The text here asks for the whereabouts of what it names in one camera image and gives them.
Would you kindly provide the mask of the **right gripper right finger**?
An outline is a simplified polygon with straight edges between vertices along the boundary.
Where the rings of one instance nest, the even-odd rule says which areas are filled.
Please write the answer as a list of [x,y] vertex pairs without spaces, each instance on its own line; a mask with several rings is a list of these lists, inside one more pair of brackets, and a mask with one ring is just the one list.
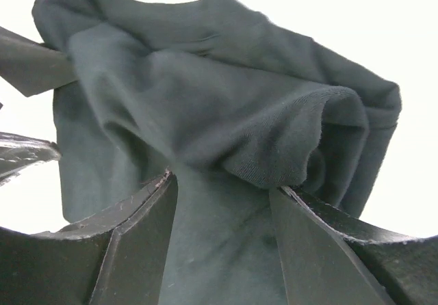
[[437,305],[437,237],[362,222],[281,187],[270,208],[287,301],[300,305]]

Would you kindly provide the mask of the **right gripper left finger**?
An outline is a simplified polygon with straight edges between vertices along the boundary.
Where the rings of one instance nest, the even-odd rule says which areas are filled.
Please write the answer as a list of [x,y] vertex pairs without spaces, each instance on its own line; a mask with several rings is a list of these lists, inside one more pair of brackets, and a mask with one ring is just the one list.
[[2,304],[157,304],[177,204],[167,172],[55,232],[1,229]]

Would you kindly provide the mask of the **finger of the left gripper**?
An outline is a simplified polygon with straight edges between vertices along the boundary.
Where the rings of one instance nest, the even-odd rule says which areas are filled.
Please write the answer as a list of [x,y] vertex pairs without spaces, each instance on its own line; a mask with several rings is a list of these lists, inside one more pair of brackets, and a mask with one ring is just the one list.
[[1,185],[33,165],[59,161],[57,144],[23,135],[1,132]]
[[1,28],[1,77],[26,97],[60,88],[77,80],[67,57]]

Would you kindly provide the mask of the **black t-shirt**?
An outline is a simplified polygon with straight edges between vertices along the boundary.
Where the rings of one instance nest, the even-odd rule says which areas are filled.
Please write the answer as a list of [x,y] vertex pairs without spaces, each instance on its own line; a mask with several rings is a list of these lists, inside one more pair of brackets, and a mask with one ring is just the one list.
[[271,189],[360,216],[394,82],[236,0],[35,0],[32,15],[76,72],[53,93],[64,218],[177,177],[161,304],[286,303]]

